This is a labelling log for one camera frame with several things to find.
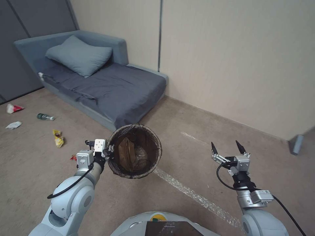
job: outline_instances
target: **carpet floor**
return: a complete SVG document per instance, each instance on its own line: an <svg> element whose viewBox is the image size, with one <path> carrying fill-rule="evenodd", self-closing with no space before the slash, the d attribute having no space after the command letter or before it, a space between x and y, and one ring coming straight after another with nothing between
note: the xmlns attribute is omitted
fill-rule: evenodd
<svg viewBox="0 0 315 236"><path fill-rule="evenodd" d="M71 155L86 149L85 140L106 139L112 132L46 89L10 103L25 109L7 114L6 104L0 106L0 235L28 235L47 211L50 201L46 197L75 173ZM56 120L38 120L38 113ZM15 121L22 125L5 129ZM240 220L242 212L236 192L216 178L218 164L211 159L211 141L219 154L231 156L238 154L235 140L252 153L250 173L257 187L270 190L307 235L315 234L314 130L305 135L300 155L293 156L282 139L169 97L141 123L161 140L160 174L128 180L114 175L106 164L79 235L110 235L126 218L155 210L182 215L220 235L243 235L225 219ZM53 129L61 130L66 139L61 148L55 146ZM181 187L167 182L163 174ZM233 184L228 173L222 170L221 176ZM290 235L299 235L276 201L266 210L283 222Z"/></svg>

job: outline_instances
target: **plastic bottle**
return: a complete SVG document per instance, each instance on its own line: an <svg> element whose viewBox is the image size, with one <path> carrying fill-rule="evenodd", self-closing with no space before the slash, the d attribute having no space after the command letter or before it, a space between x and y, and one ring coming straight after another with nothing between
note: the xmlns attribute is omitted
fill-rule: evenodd
<svg viewBox="0 0 315 236"><path fill-rule="evenodd" d="M55 118L53 116L49 116L47 114L39 113L37 115L37 118L40 120L54 120Z"/></svg>

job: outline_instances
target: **yellow chip bag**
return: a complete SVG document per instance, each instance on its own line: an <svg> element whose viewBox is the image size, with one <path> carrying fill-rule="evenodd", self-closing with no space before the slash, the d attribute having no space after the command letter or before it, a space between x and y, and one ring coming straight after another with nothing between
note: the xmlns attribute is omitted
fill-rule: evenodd
<svg viewBox="0 0 315 236"><path fill-rule="evenodd" d="M62 145L64 145L64 137L61 136L61 131L54 129L53 135L55 137L55 143L58 148L60 148Z"/></svg>

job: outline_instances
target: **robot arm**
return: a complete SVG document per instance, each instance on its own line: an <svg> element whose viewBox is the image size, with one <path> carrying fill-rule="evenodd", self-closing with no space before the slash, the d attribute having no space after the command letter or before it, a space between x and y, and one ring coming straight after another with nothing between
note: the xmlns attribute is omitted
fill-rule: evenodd
<svg viewBox="0 0 315 236"><path fill-rule="evenodd" d="M77 153L77 172L48 196L51 204L30 236L75 236L94 200L94 189L104 169L106 140L96 139L94 151Z"/></svg>
<svg viewBox="0 0 315 236"><path fill-rule="evenodd" d="M236 190L237 200L242 209L242 226L247 236L289 236L285 226L272 214L260 208L267 207L269 202L274 200L273 195L268 190L260 190L250 180L249 164L250 153L236 141L241 153L239 156L222 157L218 154L214 144L212 145L212 158L220 164L217 169L218 179L228 188ZM228 186L219 177L219 169L224 167L233 177L233 187Z"/></svg>

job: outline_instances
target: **white tape line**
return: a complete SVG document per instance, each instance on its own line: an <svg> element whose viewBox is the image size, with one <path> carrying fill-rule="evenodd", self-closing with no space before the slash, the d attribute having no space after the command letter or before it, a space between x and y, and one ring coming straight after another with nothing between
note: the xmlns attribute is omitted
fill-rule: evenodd
<svg viewBox="0 0 315 236"><path fill-rule="evenodd" d="M204 145L204 146L210 146L208 143L205 143L204 141L201 141L201 140L199 140L199 139L196 139L195 137L189 135L188 133L181 132L181 134L182 134L182 135L185 135L185 136L188 137L188 138L193 139L193 140L196 141L197 143L200 143L200 144L202 144L202 145Z"/></svg>
<svg viewBox="0 0 315 236"><path fill-rule="evenodd" d="M168 182L173 187L177 188L182 193L186 194L187 196L191 197L195 202L202 205L204 208L208 209L210 212L214 213L216 216L220 217L221 219L225 220L230 225L238 228L240 227L240 221L231 216L230 213L223 210L221 207L215 205L205 197L198 195L195 193L194 190L191 190L190 188L184 186L181 182L179 182L177 179L174 179L172 176L170 176L165 171L161 170L160 168L156 168L153 171L155 174L157 174L160 178Z"/></svg>

